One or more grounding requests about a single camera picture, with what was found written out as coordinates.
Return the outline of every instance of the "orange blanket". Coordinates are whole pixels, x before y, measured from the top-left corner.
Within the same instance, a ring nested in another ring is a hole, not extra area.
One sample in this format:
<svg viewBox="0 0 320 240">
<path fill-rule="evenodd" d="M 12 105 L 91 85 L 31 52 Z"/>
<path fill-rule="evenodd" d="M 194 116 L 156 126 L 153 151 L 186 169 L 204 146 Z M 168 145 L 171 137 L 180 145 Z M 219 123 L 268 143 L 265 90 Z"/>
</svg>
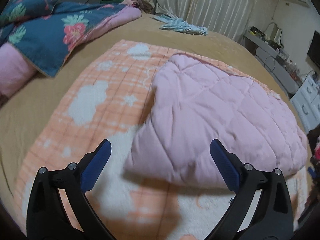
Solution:
<svg viewBox="0 0 320 240">
<path fill-rule="evenodd" d="M 227 210 L 233 193 L 221 189 L 179 188 L 122 171 L 132 138 L 153 105 L 152 77 L 175 53 L 185 52 L 122 40 L 81 73 L 29 150 L 20 170 L 14 201 L 16 221 L 23 231 L 38 169 L 42 166 L 49 170 L 63 169 L 71 162 L 78 162 L 104 138 L 111 141 L 112 155 L 86 196 L 118 240 L 204 239 L 214 228 Z M 221 61 L 187 54 L 231 74 L 247 76 Z M 274 93 L 260 84 L 267 92 Z M 287 183 L 298 218 L 306 200 L 305 169 Z M 72 225 L 79 228 L 62 191 L 61 198 Z M 253 210 L 243 227 L 249 224 L 252 215 Z"/>
</svg>

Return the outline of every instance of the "beige curtain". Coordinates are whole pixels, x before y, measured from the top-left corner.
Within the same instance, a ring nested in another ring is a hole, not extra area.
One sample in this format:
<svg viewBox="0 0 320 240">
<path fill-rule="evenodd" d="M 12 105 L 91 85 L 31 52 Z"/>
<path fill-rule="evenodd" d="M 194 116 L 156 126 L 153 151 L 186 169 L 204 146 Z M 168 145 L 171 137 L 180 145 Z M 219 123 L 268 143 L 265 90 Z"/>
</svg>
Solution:
<svg viewBox="0 0 320 240">
<path fill-rule="evenodd" d="M 157 0 L 156 11 L 239 41 L 257 0 Z"/>
</svg>

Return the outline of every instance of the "metal screw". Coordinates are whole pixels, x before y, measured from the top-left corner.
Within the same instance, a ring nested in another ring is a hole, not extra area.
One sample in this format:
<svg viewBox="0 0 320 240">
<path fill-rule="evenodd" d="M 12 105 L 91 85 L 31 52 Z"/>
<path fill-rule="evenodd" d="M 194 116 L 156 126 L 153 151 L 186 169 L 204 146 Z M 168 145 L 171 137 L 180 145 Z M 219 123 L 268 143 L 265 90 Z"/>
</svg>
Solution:
<svg viewBox="0 0 320 240">
<path fill-rule="evenodd" d="M 281 169 L 276 168 L 275 169 L 275 173 L 278 174 L 278 175 L 281 175 L 282 171 L 281 171 Z"/>
<path fill-rule="evenodd" d="M 76 163 L 70 163 L 70 164 L 68 165 L 68 169 L 69 169 L 69 170 L 74 170 L 76 167 L 77 167 L 77 164 L 76 164 Z"/>
<path fill-rule="evenodd" d="M 41 168 L 39 169 L 39 173 L 40 173 L 40 174 L 43 174 L 43 173 L 45 173 L 46 170 L 47 170 L 47 169 L 46 169 L 45 167 L 41 167 Z"/>
<path fill-rule="evenodd" d="M 252 165 L 251 164 L 245 164 L 244 165 L 244 168 L 247 170 L 247 171 L 251 171 L 253 169 Z"/>
</svg>

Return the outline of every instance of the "folded pink quilt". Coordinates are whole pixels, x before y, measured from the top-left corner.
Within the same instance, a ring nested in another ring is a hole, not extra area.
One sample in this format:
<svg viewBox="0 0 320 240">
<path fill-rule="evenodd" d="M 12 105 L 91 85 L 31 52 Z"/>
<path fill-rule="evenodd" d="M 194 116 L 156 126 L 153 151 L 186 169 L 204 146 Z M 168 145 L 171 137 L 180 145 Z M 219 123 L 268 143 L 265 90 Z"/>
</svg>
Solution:
<svg viewBox="0 0 320 240">
<path fill-rule="evenodd" d="M 135 136 L 129 171 L 197 187 L 225 187 L 210 156 L 218 138 L 262 171 L 300 170 L 307 138 L 286 103 L 250 78 L 173 55 L 154 76 L 155 104 Z"/>
</svg>

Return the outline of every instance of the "black television screen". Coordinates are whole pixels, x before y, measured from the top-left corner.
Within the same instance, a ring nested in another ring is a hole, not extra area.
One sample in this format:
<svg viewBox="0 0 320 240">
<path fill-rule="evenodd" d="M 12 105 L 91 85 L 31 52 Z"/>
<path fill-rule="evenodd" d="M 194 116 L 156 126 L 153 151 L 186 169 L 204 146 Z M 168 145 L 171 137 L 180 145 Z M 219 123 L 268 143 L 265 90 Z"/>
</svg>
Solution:
<svg viewBox="0 0 320 240">
<path fill-rule="evenodd" d="M 315 31 L 315 34 L 313 35 L 313 39 L 308 50 L 308 56 L 318 67 L 320 67 L 320 33 L 317 31 Z"/>
</svg>

